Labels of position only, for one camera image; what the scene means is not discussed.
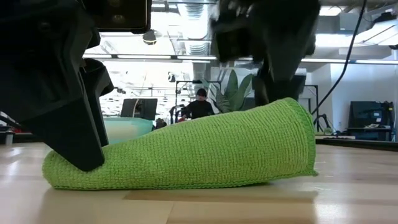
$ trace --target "folded towel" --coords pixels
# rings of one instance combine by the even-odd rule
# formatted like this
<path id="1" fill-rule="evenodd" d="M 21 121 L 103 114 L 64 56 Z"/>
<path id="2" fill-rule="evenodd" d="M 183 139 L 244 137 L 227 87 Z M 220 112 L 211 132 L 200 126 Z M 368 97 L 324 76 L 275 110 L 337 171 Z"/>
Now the folded towel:
<path id="1" fill-rule="evenodd" d="M 311 116 L 293 99 L 173 124 L 103 148 L 105 163 L 83 172 L 55 151 L 43 174 L 56 189 L 238 187 L 316 175 Z"/>

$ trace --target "potted plant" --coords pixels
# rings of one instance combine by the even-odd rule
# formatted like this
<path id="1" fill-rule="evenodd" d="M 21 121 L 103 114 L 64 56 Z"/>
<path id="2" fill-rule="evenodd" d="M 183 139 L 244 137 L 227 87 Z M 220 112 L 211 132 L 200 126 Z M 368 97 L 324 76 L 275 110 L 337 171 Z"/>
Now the potted plant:
<path id="1" fill-rule="evenodd" d="M 204 79 L 202 79 L 201 82 L 215 97 L 211 98 L 211 100 L 220 113 L 228 113 L 242 109 L 244 99 L 248 96 L 248 94 L 250 94 L 253 77 L 253 74 L 247 75 L 243 78 L 241 84 L 239 85 L 236 72 L 232 70 L 231 74 L 229 75 L 228 84 L 224 89 L 224 93 L 221 92 L 218 86 L 208 83 Z"/>

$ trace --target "man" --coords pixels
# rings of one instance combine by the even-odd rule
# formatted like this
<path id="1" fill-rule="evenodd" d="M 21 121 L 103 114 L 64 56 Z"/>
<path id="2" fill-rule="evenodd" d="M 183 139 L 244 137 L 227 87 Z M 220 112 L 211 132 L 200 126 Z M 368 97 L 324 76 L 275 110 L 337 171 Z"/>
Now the man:
<path id="1" fill-rule="evenodd" d="M 197 100 L 191 102 L 188 106 L 185 107 L 182 118 L 186 119 L 189 114 L 192 114 L 191 119 L 214 115 L 213 107 L 211 106 L 211 103 L 206 101 L 206 99 L 206 90 L 203 88 L 199 89 L 197 91 Z"/>

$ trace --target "wooden surface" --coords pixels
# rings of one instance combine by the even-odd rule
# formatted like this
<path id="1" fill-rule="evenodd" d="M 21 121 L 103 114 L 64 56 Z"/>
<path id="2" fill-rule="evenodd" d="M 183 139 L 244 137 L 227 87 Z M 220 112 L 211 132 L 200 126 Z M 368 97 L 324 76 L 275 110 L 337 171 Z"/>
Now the wooden surface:
<path id="1" fill-rule="evenodd" d="M 398 223 L 398 153 L 318 146 L 318 177 L 235 189 L 79 192 L 42 178 L 50 149 L 0 146 L 0 223 Z"/>

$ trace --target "exposed ductwork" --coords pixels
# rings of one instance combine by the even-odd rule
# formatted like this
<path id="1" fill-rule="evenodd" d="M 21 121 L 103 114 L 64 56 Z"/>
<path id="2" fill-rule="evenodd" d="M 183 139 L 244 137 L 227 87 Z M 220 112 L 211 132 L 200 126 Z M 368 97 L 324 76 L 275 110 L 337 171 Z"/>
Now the exposed ductwork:
<path id="1" fill-rule="evenodd" d="M 178 4 L 178 11 L 185 20 L 184 38 L 202 40 L 208 36 L 208 5 L 203 4 Z M 188 55 L 208 55 L 209 43 L 200 41 L 187 41 L 185 48 Z M 210 79 L 208 63 L 193 63 L 193 79 Z"/>

